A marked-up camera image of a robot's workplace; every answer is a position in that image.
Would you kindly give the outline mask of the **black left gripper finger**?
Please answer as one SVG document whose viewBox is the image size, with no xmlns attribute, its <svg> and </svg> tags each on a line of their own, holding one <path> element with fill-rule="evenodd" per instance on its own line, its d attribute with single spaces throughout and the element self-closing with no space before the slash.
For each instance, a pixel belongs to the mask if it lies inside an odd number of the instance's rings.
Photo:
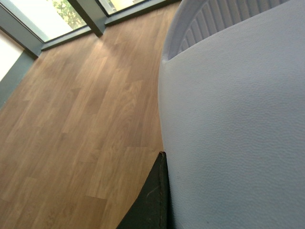
<svg viewBox="0 0 305 229">
<path fill-rule="evenodd" d="M 149 175 L 118 229 L 171 229 L 171 196 L 165 152 L 159 152 Z"/>
</svg>

